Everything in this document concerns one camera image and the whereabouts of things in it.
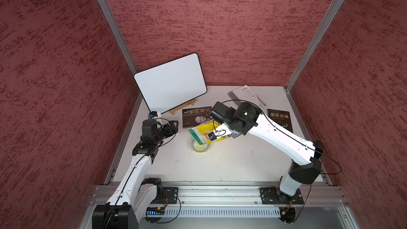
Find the yellow oats bag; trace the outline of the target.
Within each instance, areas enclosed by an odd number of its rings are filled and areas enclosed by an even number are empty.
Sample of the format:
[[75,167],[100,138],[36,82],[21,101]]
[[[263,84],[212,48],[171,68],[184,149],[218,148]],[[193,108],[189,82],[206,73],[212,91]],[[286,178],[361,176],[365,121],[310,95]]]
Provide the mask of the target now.
[[197,127],[193,127],[191,129],[189,129],[189,133],[192,135],[192,137],[194,137],[199,142],[199,144],[204,144],[204,143],[211,144],[211,143],[223,141],[223,140],[229,138],[228,136],[225,136],[214,142],[211,142],[207,138],[206,135],[212,131],[216,131],[216,127],[218,127],[218,126],[219,126],[219,123],[214,122],[213,120],[209,120],[205,123],[200,124]]

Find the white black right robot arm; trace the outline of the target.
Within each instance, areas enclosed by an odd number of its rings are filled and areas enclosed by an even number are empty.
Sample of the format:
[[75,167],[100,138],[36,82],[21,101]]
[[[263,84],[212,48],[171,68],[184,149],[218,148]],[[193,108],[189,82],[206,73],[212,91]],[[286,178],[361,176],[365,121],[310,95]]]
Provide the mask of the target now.
[[313,184],[321,174],[323,143],[298,137],[272,121],[254,103],[242,100],[238,108],[234,109],[223,102],[217,102],[209,116],[219,124],[215,130],[220,131],[219,135],[210,134],[212,141],[228,135],[237,138],[250,134],[268,142],[291,158],[291,166],[282,176],[279,186],[269,190],[279,202],[291,201],[300,186]]

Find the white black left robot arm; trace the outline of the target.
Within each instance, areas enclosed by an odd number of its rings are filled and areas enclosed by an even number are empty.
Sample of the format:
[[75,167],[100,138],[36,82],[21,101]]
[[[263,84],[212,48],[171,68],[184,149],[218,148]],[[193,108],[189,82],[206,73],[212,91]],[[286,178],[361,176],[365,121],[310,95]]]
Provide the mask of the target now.
[[179,122],[147,119],[142,124],[140,141],[132,151],[132,158],[124,178],[104,205],[97,205],[92,213],[93,229],[137,229],[147,208],[163,195],[161,179],[146,178],[159,147],[174,137]]

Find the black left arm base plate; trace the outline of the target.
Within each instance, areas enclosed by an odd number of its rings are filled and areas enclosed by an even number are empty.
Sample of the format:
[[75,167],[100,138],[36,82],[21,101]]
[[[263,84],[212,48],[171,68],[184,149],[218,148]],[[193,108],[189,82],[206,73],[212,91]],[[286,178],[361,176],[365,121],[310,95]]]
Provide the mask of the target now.
[[163,187],[158,192],[157,197],[151,202],[151,205],[175,205],[178,202],[178,187]]

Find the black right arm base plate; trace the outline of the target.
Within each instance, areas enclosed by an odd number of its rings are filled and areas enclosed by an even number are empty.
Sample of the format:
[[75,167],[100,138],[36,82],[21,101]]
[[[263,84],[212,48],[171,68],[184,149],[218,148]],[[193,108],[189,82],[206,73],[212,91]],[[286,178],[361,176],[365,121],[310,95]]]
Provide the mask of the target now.
[[289,196],[279,190],[278,187],[259,188],[260,198],[264,205],[302,205],[304,199],[300,189],[297,189],[295,195]]

